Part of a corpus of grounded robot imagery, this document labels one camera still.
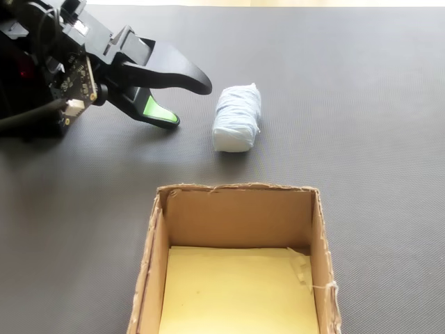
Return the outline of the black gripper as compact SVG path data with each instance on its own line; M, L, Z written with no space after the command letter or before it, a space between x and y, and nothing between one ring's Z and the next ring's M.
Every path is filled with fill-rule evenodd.
M208 76L167 42L136 35L126 25L114 34L86 10L85 1L64 1L63 42L85 53L101 95L130 118L162 129L176 129L179 117L161 106L149 88L212 92Z

